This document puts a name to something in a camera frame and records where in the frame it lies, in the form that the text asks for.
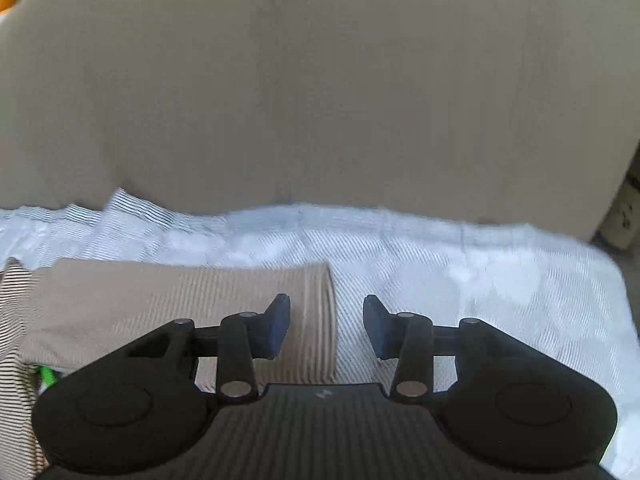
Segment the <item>beige striped knit sweater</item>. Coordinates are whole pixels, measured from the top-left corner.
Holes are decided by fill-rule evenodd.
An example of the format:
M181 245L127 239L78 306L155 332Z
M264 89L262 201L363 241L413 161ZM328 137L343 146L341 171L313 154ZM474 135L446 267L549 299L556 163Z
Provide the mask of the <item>beige striped knit sweater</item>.
M1 274L1 475L31 479L47 465L30 426L39 367L78 370L175 318L196 326L265 311L291 298L283 348L256 367L268 382L323 384L336 369L336 305L325 264L291 269L215 269L61 259Z

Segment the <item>white quilted mattress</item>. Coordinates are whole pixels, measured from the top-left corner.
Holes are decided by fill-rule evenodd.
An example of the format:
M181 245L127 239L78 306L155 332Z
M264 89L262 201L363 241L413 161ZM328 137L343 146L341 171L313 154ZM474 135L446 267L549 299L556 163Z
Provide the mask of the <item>white quilted mattress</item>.
M639 341L623 275L603 252L532 226L474 226L384 210L291 205L218 217L115 192L93 211L22 207L1 215L1 274L61 259L215 269L329 267L336 305L330 382L389 384L361 318L381 299L437 325L479 318L600 384L617 428L602 464L639 474Z

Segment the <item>white box beside bed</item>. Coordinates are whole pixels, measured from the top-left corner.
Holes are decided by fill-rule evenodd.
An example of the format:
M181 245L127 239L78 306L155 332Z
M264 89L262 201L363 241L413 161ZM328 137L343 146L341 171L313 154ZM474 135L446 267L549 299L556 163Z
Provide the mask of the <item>white box beside bed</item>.
M602 238L617 249L628 249L639 234L639 197L639 179L627 174L599 229Z

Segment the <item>beige padded headboard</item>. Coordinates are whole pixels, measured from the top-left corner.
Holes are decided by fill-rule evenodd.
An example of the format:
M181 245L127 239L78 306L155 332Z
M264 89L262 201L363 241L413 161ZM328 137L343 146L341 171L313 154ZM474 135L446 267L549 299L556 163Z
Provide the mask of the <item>beige padded headboard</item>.
M21 0L1 203L388 208L589 238L639 141L639 0Z

